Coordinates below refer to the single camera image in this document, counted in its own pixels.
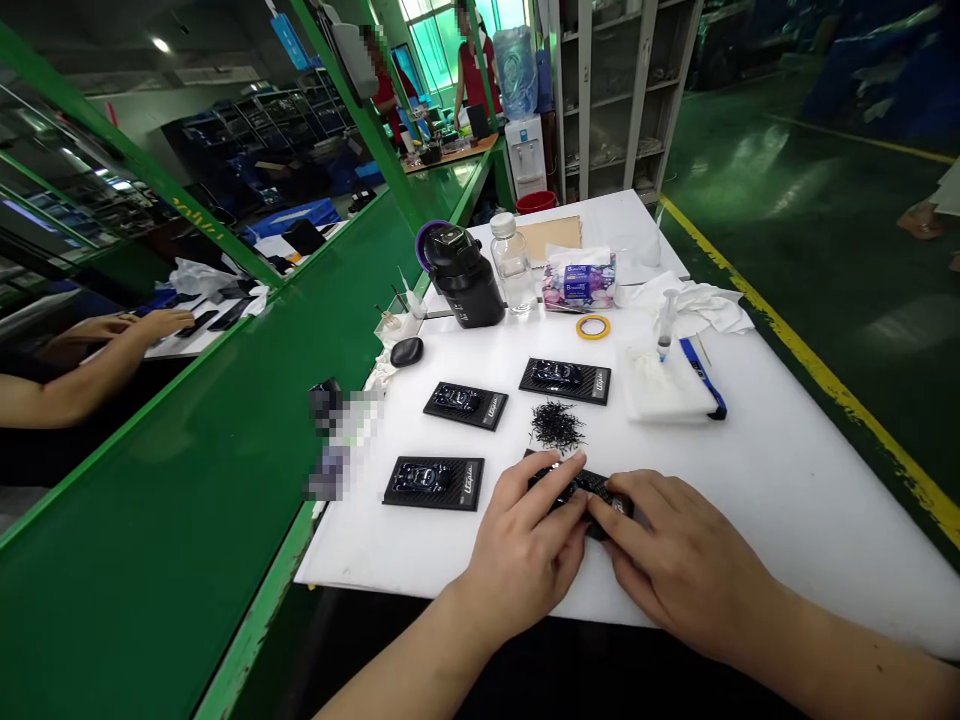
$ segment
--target red shirt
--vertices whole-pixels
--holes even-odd
[[[407,94],[407,97],[415,97],[417,90],[413,87],[413,83],[410,82],[407,74],[400,68],[397,68],[397,75],[400,77],[400,84],[403,85],[403,91]],[[390,79],[388,72],[381,72],[380,69],[377,68],[377,80],[380,82],[380,87],[377,88],[377,94],[373,96],[374,105],[392,100],[396,95],[393,89],[393,81]],[[400,122],[400,113],[397,112],[396,108],[392,108],[390,112],[384,114],[384,117],[387,119],[387,122],[390,123],[390,129],[393,130],[393,137],[402,150],[403,141],[400,139],[400,133],[403,132],[404,127]]]
[[[487,80],[490,81],[490,94],[493,95],[493,107],[497,112],[503,112],[500,106],[500,90],[493,77],[493,41],[488,36],[483,41],[483,56],[487,60]],[[464,107],[467,105],[487,105],[487,94],[483,91],[483,76],[477,67],[477,59],[467,50],[467,43],[460,45],[460,68],[463,72],[463,88],[466,90]]]

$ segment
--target blue storage bin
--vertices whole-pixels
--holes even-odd
[[[367,187],[383,185],[386,180],[383,179],[383,173],[380,172],[380,166],[376,162],[368,162],[357,168],[357,179]]]
[[[324,198],[306,205],[282,210],[250,225],[247,229],[252,230],[262,238],[269,237],[286,232],[291,225],[299,220],[309,220],[312,225],[329,225],[330,223],[340,222],[340,214],[333,207],[330,199]],[[247,242],[255,239],[250,233],[243,233],[243,235]]]

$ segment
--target hand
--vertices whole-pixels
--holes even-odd
[[[193,324],[193,313],[189,310],[154,310],[141,318],[130,332],[153,342],[184,328],[193,327]]]
[[[583,469],[578,452],[527,492],[539,470],[558,462],[556,451],[528,455],[504,471],[490,499],[466,571],[448,588],[466,606],[464,622],[482,633],[490,652],[539,620],[567,594],[583,560],[587,494],[550,506]]]
[[[628,495],[641,525],[591,496],[588,509],[613,542],[617,582],[664,630],[715,660],[743,669],[794,600],[719,510],[675,477],[653,470],[607,481]]]
[[[137,322],[135,315],[104,315],[88,318],[58,335],[58,343],[92,343],[113,340],[128,327]]]

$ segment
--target person's foot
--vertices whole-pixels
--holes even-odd
[[[900,219],[897,227],[903,228],[917,240],[934,240],[943,235],[943,226],[937,222],[934,213],[936,205],[924,200],[909,208]]]

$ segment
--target red bucket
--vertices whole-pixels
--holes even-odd
[[[540,212],[541,210],[549,210],[556,206],[557,194],[549,190],[530,193],[517,200],[517,211],[521,215],[529,215],[530,213]]]

